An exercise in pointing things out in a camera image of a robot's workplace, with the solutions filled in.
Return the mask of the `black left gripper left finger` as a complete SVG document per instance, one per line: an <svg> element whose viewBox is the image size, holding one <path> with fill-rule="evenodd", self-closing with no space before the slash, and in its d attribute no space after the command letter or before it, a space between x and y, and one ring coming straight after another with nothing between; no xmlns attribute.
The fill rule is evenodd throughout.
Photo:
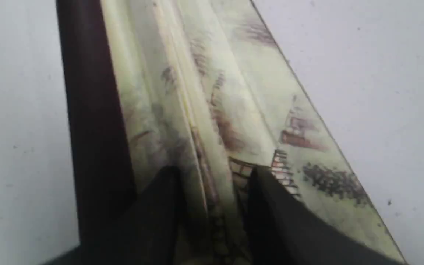
<svg viewBox="0 0 424 265"><path fill-rule="evenodd" d="M113 228L84 246L84 264L172 265L181 199L180 170L162 168Z"/></svg>

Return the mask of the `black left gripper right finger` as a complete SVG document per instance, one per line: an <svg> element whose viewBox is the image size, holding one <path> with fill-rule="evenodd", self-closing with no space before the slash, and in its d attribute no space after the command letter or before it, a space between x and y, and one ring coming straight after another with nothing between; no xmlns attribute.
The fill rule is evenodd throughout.
<svg viewBox="0 0 424 265"><path fill-rule="evenodd" d="M248 182L248 238L255 265L398 265L317 217L266 168Z"/></svg>

